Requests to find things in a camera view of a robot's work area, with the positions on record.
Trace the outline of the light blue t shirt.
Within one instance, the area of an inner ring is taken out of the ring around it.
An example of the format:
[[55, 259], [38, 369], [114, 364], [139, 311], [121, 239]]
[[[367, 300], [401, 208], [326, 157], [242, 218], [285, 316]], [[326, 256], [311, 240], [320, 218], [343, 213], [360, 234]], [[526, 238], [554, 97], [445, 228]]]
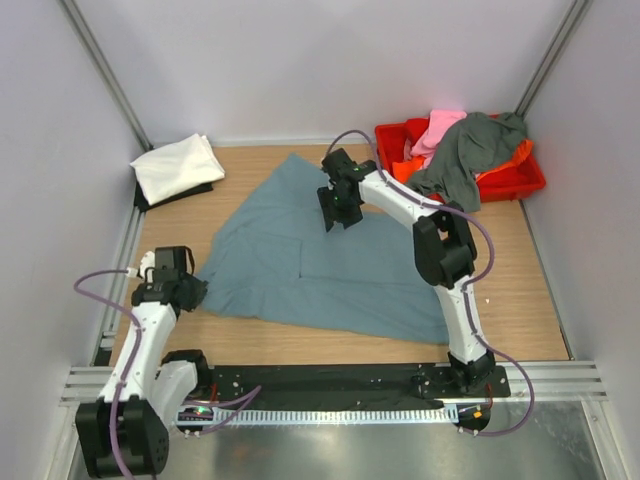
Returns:
[[380, 213], [327, 231], [321, 170], [292, 154], [216, 233], [197, 276], [203, 310], [226, 317], [445, 344], [436, 292], [418, 274], [409, 230]]

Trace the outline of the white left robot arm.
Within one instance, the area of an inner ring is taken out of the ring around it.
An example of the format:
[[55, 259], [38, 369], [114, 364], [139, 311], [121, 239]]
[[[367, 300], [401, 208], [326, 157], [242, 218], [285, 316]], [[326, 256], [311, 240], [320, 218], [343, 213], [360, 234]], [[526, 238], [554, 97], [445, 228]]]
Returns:
[[93, 479], [156, 477], [167, 463], [178, 407], [186, 397], [204, 398], [212, 387], [204, 358], [160, 361], [180, 313], [200, 305], [207, 284], [179, 269], [155, 270], [134, 292], [130, 309], [79, 283], [74, 289], [130, 320], [113, 372], [97, 399], [81, 403], [75, 415], [87, 472]]

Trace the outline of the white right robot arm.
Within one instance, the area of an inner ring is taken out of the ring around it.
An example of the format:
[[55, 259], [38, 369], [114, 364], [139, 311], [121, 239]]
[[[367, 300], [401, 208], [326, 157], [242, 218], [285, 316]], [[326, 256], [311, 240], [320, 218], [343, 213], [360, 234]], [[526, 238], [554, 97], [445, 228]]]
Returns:
[[317, 190], [325, 229], [349, 228], [363, 219], [361, 206], [383, 210], [412, 235], [420, 277], [435, 288], [449, 336], [449, 376], [459, 394], [483, 391], [496, 367], [482, 332], [471, 286], [477, 249], [470, 217], [454, 206], [417, 195], [372, 161], [353, 161], [340, 148], [326, 153], [321, 168], [329, 183]]

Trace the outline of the orange t shirt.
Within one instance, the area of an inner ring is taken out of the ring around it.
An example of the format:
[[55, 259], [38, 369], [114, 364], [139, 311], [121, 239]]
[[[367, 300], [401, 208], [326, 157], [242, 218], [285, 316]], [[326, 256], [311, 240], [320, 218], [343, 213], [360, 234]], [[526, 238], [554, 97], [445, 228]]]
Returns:
[[[418, 141], [413, 146], [410, 146], [409, 143], [406, 142], [402, 160], [394, 159], [394, 157], [388, 153], [387, 160], [389, 161], [392, 176], [401, 183], [406, 183], [413, 173], [426, 169], [430, 165], [438, 147], [438, 142], [426, 144]], [[532, 154], [533, 147], [533, 141], [529, 139], [523, 140], [507, 162], [486, 172], [474, 173], [474, 179], [477, 182], [483, 182], [483, 178], [497, 178], [504, 171], [511, 175], [517, 167], [529, 158]]]

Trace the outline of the red plastic bin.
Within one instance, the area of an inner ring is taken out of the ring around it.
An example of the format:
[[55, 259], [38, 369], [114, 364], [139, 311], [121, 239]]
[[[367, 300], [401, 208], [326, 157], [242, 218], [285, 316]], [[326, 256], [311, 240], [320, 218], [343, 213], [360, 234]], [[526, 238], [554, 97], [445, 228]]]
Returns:
[[381, 164], [410, 189], [467, 212], [519, 200], [546, 186], [522, 117], [434, 110], [375, 127]]

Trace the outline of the pink t shirt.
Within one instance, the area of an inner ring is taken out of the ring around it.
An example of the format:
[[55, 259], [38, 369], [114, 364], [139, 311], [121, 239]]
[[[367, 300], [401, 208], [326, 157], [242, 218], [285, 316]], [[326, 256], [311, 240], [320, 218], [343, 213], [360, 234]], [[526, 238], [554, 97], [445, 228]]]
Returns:
[[445, 133], [458, 121], [467, 117], [465, 111], [432, 110], [429, 115], [429, 126], [419, 137], [411, 149], [411, 155], [422, 156], [430, 160], [443, 139]]

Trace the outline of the folded white t shirt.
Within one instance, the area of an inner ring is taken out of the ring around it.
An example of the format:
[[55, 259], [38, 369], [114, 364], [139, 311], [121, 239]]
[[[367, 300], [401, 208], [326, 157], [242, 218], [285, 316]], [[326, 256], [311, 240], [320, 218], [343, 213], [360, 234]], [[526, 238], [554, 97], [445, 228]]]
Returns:
[[151, 204], [226, 176], [208, 138], [200, 134], [149, 151], [130, 166]]

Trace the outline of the grey green t shirt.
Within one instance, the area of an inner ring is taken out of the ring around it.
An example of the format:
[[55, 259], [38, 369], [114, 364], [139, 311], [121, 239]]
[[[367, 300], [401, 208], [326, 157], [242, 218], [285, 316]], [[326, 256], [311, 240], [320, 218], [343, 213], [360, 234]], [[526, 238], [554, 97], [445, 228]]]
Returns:
[[495, 117], [470, 113], [445, 133], [430, 165], [412, 174], [406, 185], [423, 196], [437, 194], [467, 213], [477, 212], [481, 198], [474, 173], [507, 162], [525, 139], [526, 123], [513, 112]]

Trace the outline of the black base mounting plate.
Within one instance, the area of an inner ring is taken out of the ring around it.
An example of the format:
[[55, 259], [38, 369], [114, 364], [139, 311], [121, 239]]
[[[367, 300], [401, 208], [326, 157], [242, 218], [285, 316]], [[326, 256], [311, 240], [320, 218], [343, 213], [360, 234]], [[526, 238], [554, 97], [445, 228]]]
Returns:
[[260, 389], [260, 400], [357, 398], [393, 394], [417, 399], [508, 398], [511, 389], [503, 367], [497, 366], [474, 386], [463, 387], [446, 363], [344, 365], [217, 365], [210, 368], [217, 398], [231, 400]]

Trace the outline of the right aluminium frame post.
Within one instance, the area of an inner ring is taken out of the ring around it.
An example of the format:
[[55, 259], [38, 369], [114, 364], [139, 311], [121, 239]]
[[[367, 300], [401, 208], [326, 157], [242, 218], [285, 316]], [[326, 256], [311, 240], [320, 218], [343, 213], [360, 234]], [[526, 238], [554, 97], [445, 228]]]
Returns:
[[517, 104], [516, 115], [522, 118], [527, 116], [536, 97], [549, 79], [592, 4], [592, 0], [573, 0], [570, 2], [568, 10], [553, 34], [545, 53]]

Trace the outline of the aluminium frame post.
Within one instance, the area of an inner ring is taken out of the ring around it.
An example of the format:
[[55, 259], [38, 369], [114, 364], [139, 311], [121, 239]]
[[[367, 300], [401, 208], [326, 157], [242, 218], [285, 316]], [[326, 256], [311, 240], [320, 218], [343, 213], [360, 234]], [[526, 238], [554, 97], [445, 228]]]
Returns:
[[549, 79], [592, 4], [592, 0], [573, 0], [570, 2], [568, 10], [553, 34], [545, 53], [517, 104], [516, 115], [522, 118], [527, 116], [536, 97]]
[[154, 146], [77, 2], [60, 0], [58, 5], [137, 143], [144, 152], [151, 151]]

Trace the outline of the aluminium front frame rail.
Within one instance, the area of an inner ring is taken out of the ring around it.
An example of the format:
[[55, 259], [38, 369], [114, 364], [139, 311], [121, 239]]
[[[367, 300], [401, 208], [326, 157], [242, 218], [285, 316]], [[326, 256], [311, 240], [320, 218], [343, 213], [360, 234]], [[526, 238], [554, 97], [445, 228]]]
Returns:
[[[608, 397], [594, 361], [525, 361], [521, 366], [539, 401], [605, 401]], [[95, 400], [111, 376], [109, 366], [72, 367], [59, 405]]]

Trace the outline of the left aluminium frame post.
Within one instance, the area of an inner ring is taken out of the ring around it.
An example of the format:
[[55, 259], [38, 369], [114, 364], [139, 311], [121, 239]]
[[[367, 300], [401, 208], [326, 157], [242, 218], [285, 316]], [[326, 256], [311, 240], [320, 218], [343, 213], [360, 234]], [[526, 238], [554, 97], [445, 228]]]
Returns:
[[154, 146], [77, 2], [60, 0], [58, 5], [137, 143], [144, 152], [151, 151]]

